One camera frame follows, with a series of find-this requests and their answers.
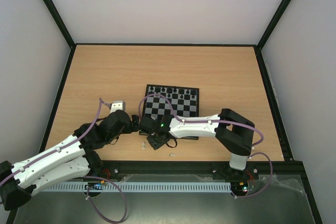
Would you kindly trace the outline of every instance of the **wooden table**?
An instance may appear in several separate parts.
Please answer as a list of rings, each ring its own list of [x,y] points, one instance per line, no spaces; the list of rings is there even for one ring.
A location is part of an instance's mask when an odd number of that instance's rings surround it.
[[[230,108],[255,123],[265,140],[254,151],[272,161],[282,152],[252,47],[78,45],[52,125],[47,148],[94,118],[98,99],[124,100],[126,112],[138,113],[146,85],[195,87],[200,116]],[[101,116],[108,115],[103,106]],[[255,134],[254,141],[259,140]],[[216,139],[178,140],[177,148],[154,151],[139,133],[121,135],[116,145],[97,150],[102,160],[228,161],[230,152]],[[252,160],[264,161],[263,156]]]

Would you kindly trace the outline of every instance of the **purple cable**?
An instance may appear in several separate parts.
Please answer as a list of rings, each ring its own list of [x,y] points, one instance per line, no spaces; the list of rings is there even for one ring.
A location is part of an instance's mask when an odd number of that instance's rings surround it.
[[[153,97],[155,95],[158,95],[160,97],[162,97],[169,105],[169,108],[170,110],[172,111],[172,114],[173,116],[175,117],[176,120],[178,120],[179,122],[181,123],[208,123],[208,120],[199,120],[199,121],[188,121],[188,120],[185,120],[184,122],[182,121],[182,119],[180,119],[176,112],[174,111],[170,101],[163,95],[161,94],[158,94],[158,93],[154,93],[154,94],[149,94],[149,95],[146,95],[139,103],[139,117],[141,119],[141,104],[144,102],[144,100],[146,100],[148,97]],[[254,144],[252,144],[252,146],[255,146],[257,144],[260,144],[263,140],[264,140],[264,135],[262,134],[262,132],[252,126],[249,126],[249,125],[246,125],[244,123],[237,123],[237,122],[234,122],[234,121],[227,121],[227,120],[211,120],[212,123],[226,123],[226,124],[232,124],[232,125],[236,125],[236,126],[240,126],[240,127],[244,127],[244,128],[247,128],[249,130],[252,130],[252,131],[255,131],[257,132],[259,135],[260,135],[260,140],[255,142]]]
[[[112,223],[112,224],[117,224],[117,223],[122,223],[123,221],[125,221],[125,218],[126,218],[126,214],[127,214],[127,200],[126,200],[126,196],[125,194],[122,192],[122,190],[120,189],[119,186],[117,186],[115,183],[113,183],[112,181],[108,180],[108,179],[105,179],[105,178],[101,178],[101,177],[94,177],[94,176],[85,176],[83,178],[93,178],[93,179],[99,179],[99,180],[104,180],[105,182],[107,183],[110,183],[111,185],[113,185],[121,194],[123,200],[124,200],[124,205],[125,205],[125,212],[124,212],[124,215],[123,217],[118,220],[118,221],[114,221],[114,220],[110,220],[108,218],[106,218],[99,210],[98,208],[94,205],[93,201],[91,200],[91,197],[89,196],[89,191],[91,189],[91,187],[88,188],[88,191],[86,192],[86,195],[87,195],[87,199],[91,202],[94,210],[96,211],[96,213],[100,216],[100,218],[102,218],[104,221],[108,222],[108,223]]]
[[[238,198],[238,199],[244,199],[244,198],[250,198],[250,197],[256,196],[256,195],[260,194],[262,191],[264,191],[264,190],[268,187],[268,185],[271,183],[271,181],[272,181],[272,176],[273,176],[273,166],[272,166],[271,159],[269,158],[269,156],[267,156],[267,155],[266,155],[265,153],[263,153],[263,152],[256,152],[256,153],[253,153],[253,154],[250,155],[249,157],[253,157],[253,156],[258,155],[258,154],[261,154],[261,155],[265,156],[265,157],[268,159],[268,162],[269,162],[269,166],[270,166],[270,174],[269,174],[269,179],[268,179],[266,185],[265,185],[262,189],[260,189],[259,191],[257,191],[256,193],[254,193],[254,194],[250,194],[250,195],[236,196],[236,195],[234,194],[234,192],[231,192],[231,194],[232,194],[233,196],[235,196],[235,199],[236,199],[236,198]]]
[[[93,119],[92,123],[90,124],[90,126],[88,127],[88,129],[77,139],[71,141],[70,143],[60,147],[61,150],[63,150],[64,148],[67,148],[69,147],[70,145],[74,144],[75,142],[81,140],[83,137],[86,136],[86,134],[88,134],[88,132],[92,129],[92,127],[94,126],[94,124],[96,123],[96,120],[100,114],[100,110],[101,110],[101,105],[103,104],[103,100],[101,98],[99,98],[99,107],[98,107],[98,111],[97,111],[97,114],[96,114],[96,117]],[[41,159],[53,154],[53,153],[56,153],[57,150],[53,150],[51,152],[48,152],[44,155],[42,155],[41,157],[38,157],[37,159],[31,161],[30,163],[26,164],[23,168],[24,169],[27,169],[30,165],[33,165],[34,163],[40,161]],[[14,177],[16,174],[18,174],[20,172],[20,170],[16,170],[15,172],[13,172],[12,174],[10,174],[9,176],[7,176],[3,181],[0,182],[0,187],[2,187],[3,184],[5,184],[10,178]]]

